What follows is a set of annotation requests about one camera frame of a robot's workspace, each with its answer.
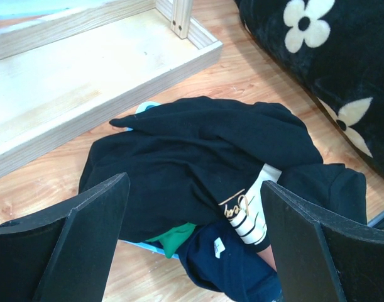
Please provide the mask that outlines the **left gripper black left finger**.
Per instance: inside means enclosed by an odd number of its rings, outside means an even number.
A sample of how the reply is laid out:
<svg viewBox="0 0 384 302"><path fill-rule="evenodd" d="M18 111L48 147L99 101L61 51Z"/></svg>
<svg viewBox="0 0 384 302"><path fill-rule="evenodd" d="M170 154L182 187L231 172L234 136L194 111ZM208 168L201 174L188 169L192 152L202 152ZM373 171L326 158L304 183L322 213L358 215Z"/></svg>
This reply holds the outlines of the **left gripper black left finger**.
<svg viewBox="0 0 384 302"><path fill-rule="evenodd" d="M128 200L117 174L0 225L0 301L101 301Z"/></svg>

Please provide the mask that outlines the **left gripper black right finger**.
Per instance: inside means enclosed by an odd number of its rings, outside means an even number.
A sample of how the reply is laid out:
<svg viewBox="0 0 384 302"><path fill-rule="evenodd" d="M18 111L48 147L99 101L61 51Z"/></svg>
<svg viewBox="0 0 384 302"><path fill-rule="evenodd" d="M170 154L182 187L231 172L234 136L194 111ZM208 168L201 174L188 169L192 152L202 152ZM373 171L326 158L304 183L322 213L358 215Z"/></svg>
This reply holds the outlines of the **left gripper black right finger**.
<svg viewBox="0 0 384 302"><path fill-rule="evenodd" d="M384 301L384 230L272 181L261 198L284 301Z"/></svg>

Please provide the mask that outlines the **navy blue t shirt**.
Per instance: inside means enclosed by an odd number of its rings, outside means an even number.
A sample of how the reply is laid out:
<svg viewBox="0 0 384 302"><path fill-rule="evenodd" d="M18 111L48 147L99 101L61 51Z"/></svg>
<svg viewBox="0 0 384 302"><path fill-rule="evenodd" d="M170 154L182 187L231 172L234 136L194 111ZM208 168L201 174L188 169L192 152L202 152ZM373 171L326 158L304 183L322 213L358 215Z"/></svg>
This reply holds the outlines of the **navy blue t shirt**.
<svg viewBox="0 0 384 302"><path fill-rule="evenodd" d="M197 226L177 254L196 286L224 293L233 301L276 301L282 293L277 273L226 220Z"/></svg>

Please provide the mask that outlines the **green t shirt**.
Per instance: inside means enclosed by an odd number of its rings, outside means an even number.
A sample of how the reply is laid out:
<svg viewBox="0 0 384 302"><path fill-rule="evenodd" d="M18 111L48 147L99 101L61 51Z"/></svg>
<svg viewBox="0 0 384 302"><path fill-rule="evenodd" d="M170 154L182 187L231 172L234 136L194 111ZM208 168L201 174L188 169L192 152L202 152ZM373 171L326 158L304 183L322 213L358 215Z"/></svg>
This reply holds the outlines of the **green t shirt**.
<svg viewBox="0 0 384 302"><path fill-rule="evenodd" d="M170 259L176 254L177 249L193 234L197 225L185 223L171 228L169 231L146 240L148 243L159 243L162 246L164 255Z"/></svg>

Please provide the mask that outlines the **black printed t shirt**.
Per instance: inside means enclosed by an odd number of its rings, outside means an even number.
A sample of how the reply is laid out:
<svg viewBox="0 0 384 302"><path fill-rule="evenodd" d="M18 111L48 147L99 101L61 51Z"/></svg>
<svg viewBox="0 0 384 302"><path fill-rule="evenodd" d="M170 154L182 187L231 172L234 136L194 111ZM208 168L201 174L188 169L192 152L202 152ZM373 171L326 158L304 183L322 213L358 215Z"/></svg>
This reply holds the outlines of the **black printed t shirt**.
<svg viewBox="0 0 384 302"><path fill-rule="evenodd" d="M269 246L260 194L265 181L366 223L365 176L325 164L305 124L281 104L201 96L111 124L119 131L92 144L79 191L127 173L123 240L144 242L185 223L226 220L260 252Z"/></svg>

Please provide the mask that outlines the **orange t shirt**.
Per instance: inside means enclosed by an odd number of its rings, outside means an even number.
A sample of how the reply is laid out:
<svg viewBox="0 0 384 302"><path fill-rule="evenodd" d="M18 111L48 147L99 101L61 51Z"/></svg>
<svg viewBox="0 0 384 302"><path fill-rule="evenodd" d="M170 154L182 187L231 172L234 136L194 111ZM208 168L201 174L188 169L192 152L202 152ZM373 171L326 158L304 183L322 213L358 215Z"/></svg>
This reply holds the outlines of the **orange t shirt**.
<svg viewBox="0 0 384 302"><path fill-rule="evenodd" d="M264 250L258 252L257 255L262 258L275 272L277 272L277 267L271 245L269 245Z"/></svg>

